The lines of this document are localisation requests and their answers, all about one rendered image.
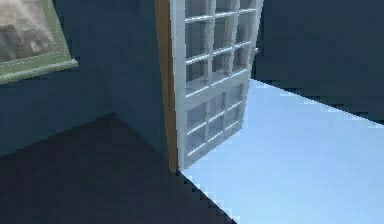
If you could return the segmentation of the white glazed room door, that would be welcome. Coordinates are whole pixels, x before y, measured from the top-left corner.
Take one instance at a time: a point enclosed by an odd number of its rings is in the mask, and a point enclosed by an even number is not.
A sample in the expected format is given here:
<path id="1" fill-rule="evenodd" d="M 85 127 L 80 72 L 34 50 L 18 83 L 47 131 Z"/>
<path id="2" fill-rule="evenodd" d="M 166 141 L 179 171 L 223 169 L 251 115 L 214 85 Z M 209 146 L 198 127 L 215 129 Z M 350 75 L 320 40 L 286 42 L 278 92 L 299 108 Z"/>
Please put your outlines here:
<path id="1" fill-rule="evenodd" d="M 178 165 L 242 128 L 264 0 L 170 0 Z"/>

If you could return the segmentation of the green framed wall picture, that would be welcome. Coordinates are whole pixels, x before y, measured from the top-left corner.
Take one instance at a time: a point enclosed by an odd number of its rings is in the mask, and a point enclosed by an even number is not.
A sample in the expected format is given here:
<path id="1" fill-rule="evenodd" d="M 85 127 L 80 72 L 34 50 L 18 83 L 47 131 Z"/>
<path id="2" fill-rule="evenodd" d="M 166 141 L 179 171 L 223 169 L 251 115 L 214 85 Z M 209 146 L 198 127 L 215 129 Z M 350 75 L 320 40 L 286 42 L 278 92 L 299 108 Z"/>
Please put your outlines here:
<path id="1" fill-rule="evenodd" d="M 0 85 L 75 68 L 55 0 L 0 0 Z"/>

